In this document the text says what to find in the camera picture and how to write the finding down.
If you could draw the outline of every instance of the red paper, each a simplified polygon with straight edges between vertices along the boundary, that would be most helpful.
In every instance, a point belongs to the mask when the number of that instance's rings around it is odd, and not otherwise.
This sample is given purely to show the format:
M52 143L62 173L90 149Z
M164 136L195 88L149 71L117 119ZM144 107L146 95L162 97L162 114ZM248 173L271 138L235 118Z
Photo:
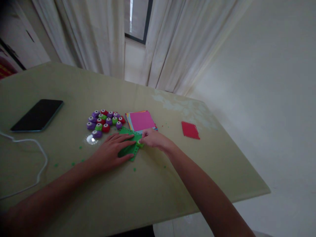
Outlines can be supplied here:
M182 121L181 123L184 136L200 140L197 127L194 124L184 121Z

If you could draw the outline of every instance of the black phone screen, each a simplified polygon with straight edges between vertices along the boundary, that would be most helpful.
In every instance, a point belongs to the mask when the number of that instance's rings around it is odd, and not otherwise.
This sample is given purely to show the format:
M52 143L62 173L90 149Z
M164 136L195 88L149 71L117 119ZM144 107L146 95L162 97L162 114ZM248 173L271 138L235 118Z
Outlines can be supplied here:
M41 99L12 128L12 132L41 131L63 104L62 100Z

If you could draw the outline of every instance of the window frame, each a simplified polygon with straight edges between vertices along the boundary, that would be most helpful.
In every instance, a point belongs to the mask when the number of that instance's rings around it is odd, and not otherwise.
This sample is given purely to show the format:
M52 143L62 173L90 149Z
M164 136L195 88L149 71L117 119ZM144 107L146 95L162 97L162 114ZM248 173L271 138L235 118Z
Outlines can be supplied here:
M147 40L147 33L148 33L148 27L149 27L149 21L150 21L150 15L151 15L151 9L152 9L152 3L153 0L148 0L148 7L147 7L147 14L146 14L146 22L145 22L145 29L144 29L144 37L143 39L136 38L135 36L131 36L128 33L125 33L125 37L129 38L131 40L134 40L136 42L139 42L141 44L146 45L146 40Z

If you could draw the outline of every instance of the colored paper stack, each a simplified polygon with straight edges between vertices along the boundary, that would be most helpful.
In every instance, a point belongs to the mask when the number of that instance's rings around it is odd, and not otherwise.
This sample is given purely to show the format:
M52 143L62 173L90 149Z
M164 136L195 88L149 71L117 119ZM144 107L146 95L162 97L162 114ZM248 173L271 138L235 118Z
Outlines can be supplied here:
M143 134L143 130L153 128L158 131L148 110L139 111L135 113L126 113L126 121L132 131Z

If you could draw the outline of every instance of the table top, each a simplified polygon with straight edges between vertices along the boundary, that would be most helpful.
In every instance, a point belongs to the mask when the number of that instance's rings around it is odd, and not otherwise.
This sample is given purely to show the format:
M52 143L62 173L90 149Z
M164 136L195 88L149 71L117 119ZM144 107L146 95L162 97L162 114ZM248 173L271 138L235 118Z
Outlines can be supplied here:
M1 211L97 150L108 134L90 144L87 137L91 131L86 123L94 110L103 108L121 115L148 110L159 132L194 160L232 202L270 192L204 102L53 62L1 80L0 98L1 131L16 139L37 139L49 159L40 184L2 200ZM65 103L49 126L42 132L10 133L9 129L43 98ZM181 121L194 123L201 139L183 136ZM44 164L36 144L17 144L1 136L0 154L1 196L35 183ZM168 158L145 146L133 162L80 187L43 235L107 236L198 211Z

